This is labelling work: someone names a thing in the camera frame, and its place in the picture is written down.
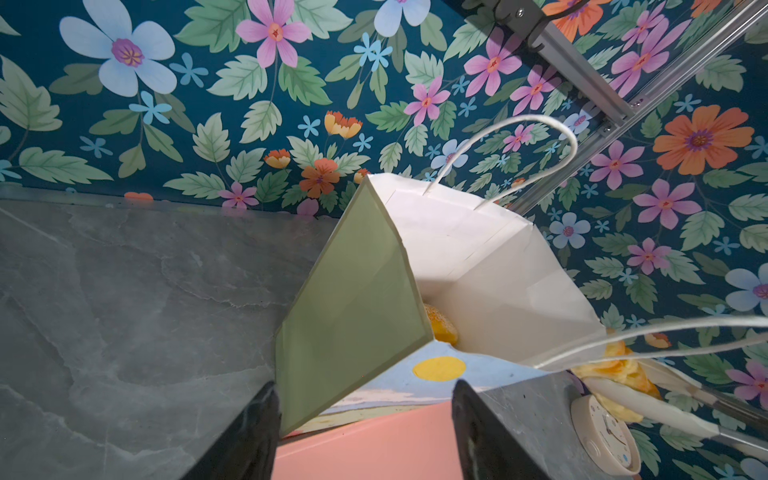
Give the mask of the pink plastic tray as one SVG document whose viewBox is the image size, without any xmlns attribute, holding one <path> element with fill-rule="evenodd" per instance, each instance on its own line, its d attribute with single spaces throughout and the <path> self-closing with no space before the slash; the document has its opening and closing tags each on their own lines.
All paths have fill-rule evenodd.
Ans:
<svg viewBox="0 0 768 480">
<path fill-rule="evenodd" d="M 449 402 L 280 446 L 274 479 L 461 479 Z"/>
</svg>

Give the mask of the cream round alarm clock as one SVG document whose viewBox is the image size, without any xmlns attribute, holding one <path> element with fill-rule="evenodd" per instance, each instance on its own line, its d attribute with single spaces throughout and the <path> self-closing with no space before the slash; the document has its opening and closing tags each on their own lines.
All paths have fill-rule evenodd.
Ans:
<svg viewBox="0 0 768 480">
<path fill-rule="evenodd" d="M 593 395 L 574 400 L 570 414 L 582 447 L 603 472 L 625 477 L 640 472 L 640 452 L 628 426 L 613 417 Z"/>
</svg>

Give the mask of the braided glazed fake bread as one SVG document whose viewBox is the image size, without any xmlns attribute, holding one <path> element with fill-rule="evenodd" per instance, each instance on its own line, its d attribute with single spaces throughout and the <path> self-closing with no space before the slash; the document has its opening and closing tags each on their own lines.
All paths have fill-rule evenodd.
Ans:
<svg viewBox="0 0 768 480">
<path fill-rule="evenodd" d="M 650 381 L 645 371 L 636 360 L 604 361 L 595 364 L 576 366 L 571 369 L 571 372 L 580 380 L 590 377 L 604 378 L 630 387 L 635 391 L 651 396 L 657 400 L 662 399 L 657 386 Z M 594 393 L 594 396 L 597 401 L 618 420 L 628 424 L 640 423 L 644 420 L 642 415 L 601 394 Z"/>
</svg>

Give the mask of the landscape print paper bag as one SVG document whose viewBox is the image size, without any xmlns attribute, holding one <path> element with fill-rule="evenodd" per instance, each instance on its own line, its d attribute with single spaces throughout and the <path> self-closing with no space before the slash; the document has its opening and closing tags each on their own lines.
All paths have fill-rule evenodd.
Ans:
<svg viewBox="0 0 768 480">
<path fill-rule="evenodd" d="M 437 341 L 425 304 L 456 327 Z M 608 333 L 538 228 L 497 198 L 382 173 L 357 188 L 276 336 L 284 436 L 607 359 Z"/>
</svg>

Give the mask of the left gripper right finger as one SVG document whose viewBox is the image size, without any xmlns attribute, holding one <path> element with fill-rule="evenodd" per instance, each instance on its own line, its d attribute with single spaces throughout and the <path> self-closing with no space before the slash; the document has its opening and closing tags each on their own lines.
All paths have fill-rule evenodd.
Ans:
<svg viewBox="0 0 768 480">
<path fill-rule="evenodd" d="M 451 410 L 464 479 L 549 479 L 465 380 L 454 387 Z"/>
</svg>

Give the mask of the fake croissant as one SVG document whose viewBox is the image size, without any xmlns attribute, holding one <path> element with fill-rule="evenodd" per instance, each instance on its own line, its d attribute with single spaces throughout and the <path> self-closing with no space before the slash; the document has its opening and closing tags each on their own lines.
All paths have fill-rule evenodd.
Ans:
<svg viewBox="0 0 768 480">
<path fill-rule="evenodd" d="M 440 342 L 456 345 L 459 341 L 459 333 L 454 324 L 436 307 L 429 304 L 425 304 L 424 307 L 434 338 Z"/>
</svg>

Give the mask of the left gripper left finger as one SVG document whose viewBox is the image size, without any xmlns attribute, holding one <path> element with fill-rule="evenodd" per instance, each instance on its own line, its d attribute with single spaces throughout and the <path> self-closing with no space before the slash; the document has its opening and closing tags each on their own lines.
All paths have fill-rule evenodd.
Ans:
<svg viewBox="0 0 768 480">
<path fill-rule="evenodd" d="M 269 480 L 279 442 L 281 413 L 267 382 L 182 480 Z"/>
</svg>

